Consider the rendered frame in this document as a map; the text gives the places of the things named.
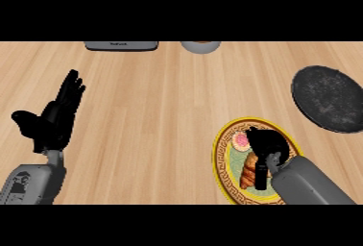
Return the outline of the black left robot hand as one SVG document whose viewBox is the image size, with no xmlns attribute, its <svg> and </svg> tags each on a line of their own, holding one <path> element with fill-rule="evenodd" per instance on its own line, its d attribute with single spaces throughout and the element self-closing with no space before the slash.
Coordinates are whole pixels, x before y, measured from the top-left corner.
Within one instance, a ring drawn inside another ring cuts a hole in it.
<svg viewBox="0 0 363 246">
<path fill-rule="evenodd" d="M 62 151 L 66 147 L 84 91 L 85 86 L 78 77 L 78 71 L 70 69 L 56 98 L 45 105 L 41 115 L 29 111 L 11 113 L 20 134 L 34 141 L 32 151 L 37 154 L 42 154 L 48 150 Z"/>
</svg>

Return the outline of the grey flat appliance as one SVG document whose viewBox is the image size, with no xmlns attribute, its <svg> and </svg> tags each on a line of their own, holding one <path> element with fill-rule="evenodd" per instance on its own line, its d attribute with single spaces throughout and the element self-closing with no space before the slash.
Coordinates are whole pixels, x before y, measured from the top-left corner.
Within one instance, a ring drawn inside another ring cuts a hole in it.
<svg viewBox="0 0 363 246">
<path fill-rule="evenodd" d="M 153 51 L 158 49 L 156 41 L 85 41 L 85 47 L 91 51 Z"/>
</svg>

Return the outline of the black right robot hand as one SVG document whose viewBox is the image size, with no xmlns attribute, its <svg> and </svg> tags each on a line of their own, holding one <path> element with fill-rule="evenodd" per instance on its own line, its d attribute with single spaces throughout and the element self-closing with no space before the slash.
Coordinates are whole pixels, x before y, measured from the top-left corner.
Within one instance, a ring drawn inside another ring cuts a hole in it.
<svg viewBox="0 0 363 246">
<path fill-rule="evenodd" d="M 250 127 L 246 138 L 256 156 L 255 162 L 255 189 L 267 189 L 267 174 L 277 172 L 279 166 L 289 159 L 289 145 L 283 135 L 274 130 Z"/>
</svg>

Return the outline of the yellow rimmed patterned plate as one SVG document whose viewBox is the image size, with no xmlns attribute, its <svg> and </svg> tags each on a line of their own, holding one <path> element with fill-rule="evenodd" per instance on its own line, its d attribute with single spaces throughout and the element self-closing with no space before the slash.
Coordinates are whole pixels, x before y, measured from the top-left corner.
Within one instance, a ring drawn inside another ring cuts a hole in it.
<svg viewBox="0 0 363 246">
<path fill-rule="evenodd" d="M 267 177 L 267 189 L 259 191 L 252 185 L 246 172 L 252 168 L 255 158 L 245 131 L 255 127 L 277 131 L 289 145 L 289 157 L 302 155 L 302 150 L 281 128 L 258 117 L 242 117 L 233 120 L 219 130 L 212 143 L 212 171 L 221 191 L 233 204 L 239 205 L 283 205 L 271 187 L 273 175 Z"/>
</svg>

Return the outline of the grey round cup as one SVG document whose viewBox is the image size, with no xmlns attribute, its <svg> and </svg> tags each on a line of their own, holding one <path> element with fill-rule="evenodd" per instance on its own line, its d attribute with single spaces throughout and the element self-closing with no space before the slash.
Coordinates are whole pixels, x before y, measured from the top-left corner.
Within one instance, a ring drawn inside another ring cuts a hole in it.
<svg viewBox="0 0 363 246">
<path fill-rule="evenodd" d="M 181 46 L 194 54 L 208 54 L 219 47 L 219 41 L 183 41 Z"/>
</svg>

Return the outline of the golden brown croissant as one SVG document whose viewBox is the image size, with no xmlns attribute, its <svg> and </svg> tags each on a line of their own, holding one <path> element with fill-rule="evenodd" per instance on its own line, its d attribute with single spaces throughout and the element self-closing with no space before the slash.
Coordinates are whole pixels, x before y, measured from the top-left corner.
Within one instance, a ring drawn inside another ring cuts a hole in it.
<svg viewBox="0 0 363 246">
<path fill-rule="evenodd" d="M 246 189 L 249 186 L 255 185 L 255 162 L 258 157 L 252 152 L 248 153 L 243 162 L 240 177 L 239 177 L 239 187 Z"/>
</svg>

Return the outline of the dark grey pan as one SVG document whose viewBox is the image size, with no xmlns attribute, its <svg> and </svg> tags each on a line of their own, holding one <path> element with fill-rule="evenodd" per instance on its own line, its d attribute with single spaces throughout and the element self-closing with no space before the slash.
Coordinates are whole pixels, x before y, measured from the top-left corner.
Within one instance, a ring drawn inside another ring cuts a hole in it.
<svg viewBox="0 0 363 246">
<path fill-rule="evenodd" d="M 295 74 L 290 85 L 295 105 L 324 130 L 363 132 L 363 86 L 327 66 L 311 65 Z"/>
</svg>

